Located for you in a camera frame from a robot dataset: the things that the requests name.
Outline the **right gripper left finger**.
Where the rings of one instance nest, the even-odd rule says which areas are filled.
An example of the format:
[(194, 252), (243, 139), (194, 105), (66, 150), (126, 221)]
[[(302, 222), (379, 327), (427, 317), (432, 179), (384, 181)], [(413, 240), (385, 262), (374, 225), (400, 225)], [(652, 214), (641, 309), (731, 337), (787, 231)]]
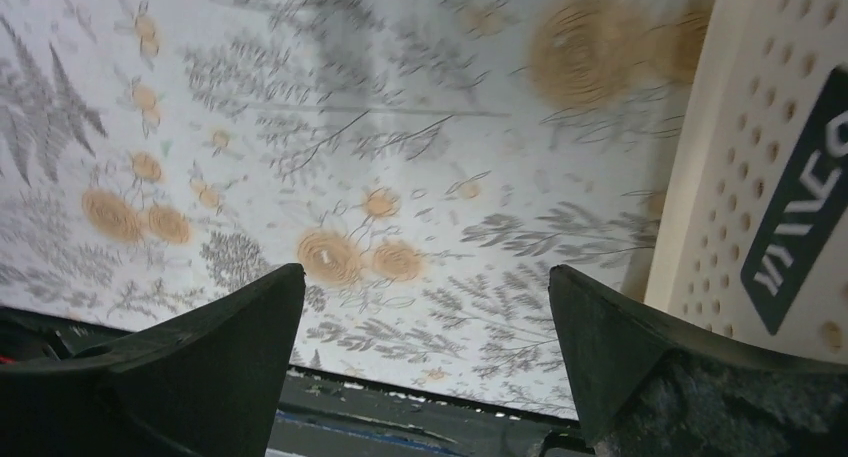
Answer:
[(78, 352), (3, 313), (2, 454), (263, 455), (304, 301), (304, 268), (290, 263)]

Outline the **cream perforated plastic basket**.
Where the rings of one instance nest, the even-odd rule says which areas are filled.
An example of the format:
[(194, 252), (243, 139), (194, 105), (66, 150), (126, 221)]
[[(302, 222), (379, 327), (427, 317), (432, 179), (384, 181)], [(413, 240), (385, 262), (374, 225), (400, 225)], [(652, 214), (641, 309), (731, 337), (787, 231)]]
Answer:
[(847, 360), (847, 0), (716, 0), (647, 305)]

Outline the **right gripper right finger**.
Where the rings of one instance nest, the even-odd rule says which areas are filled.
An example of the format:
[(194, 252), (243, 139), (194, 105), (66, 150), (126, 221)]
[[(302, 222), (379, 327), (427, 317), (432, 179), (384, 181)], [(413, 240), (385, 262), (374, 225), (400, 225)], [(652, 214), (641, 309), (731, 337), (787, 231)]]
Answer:
[(567, 265), (549, 302), (599, 456), (843, 456), (847, 369), (721, 336)]

